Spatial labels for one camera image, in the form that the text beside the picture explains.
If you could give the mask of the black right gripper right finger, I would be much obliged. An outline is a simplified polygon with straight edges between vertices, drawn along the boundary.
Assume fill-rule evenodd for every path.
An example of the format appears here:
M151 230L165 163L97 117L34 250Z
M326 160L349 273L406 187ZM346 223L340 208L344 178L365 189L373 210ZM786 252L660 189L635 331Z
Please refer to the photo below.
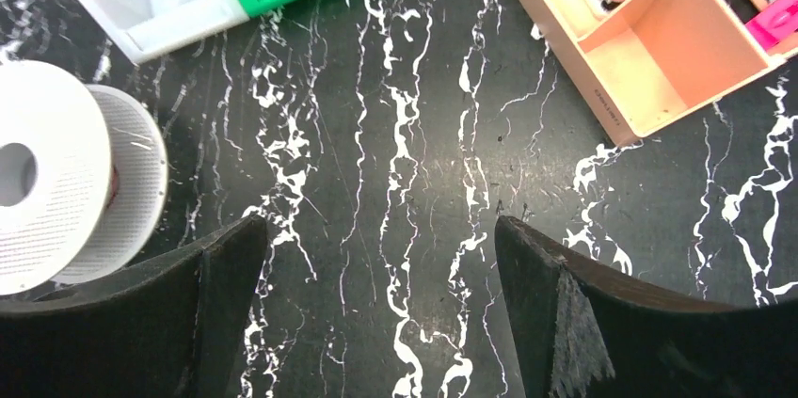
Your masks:
M797 304L735 308L633 278L513 216L494 231L529 397L793 397Z

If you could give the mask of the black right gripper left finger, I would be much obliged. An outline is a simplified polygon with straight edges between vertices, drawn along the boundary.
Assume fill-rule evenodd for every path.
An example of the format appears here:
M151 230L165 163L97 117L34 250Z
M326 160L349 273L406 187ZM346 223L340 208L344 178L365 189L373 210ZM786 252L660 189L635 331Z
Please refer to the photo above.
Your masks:
M184 247L34 301L1 304L5 397L221 397L267 222L250 215Z

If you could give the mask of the white plastic cable spool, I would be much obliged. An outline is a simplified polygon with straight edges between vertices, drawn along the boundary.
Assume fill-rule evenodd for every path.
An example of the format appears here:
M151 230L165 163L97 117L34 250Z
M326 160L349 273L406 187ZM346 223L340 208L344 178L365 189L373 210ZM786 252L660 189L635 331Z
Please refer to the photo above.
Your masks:
M46 62L2 66L2 295L121 269L167 193L167 147L140 102Z

